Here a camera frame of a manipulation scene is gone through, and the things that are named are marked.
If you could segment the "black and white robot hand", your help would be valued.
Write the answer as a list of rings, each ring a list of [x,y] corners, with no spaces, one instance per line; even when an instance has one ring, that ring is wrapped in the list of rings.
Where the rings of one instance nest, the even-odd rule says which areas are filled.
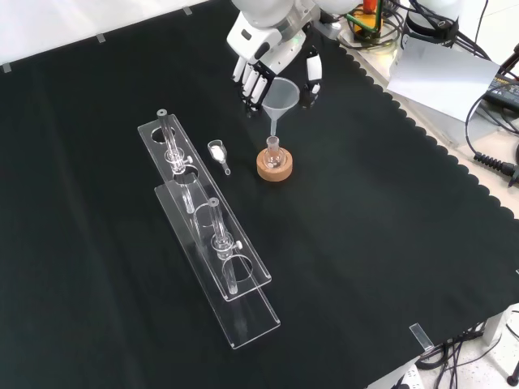
[[[240,86],[240,98],[247,111],[255,113],[272,86],[273,80],[301,53],[305,54],[307,80],[299,104],[306,109],[315,103],[321,87],[322,62],[309,43],[312,24],[320,18],[317,6],[293,7],[275,27],[259,28],[239,13],[227,43],[238,55],[232,80]]]

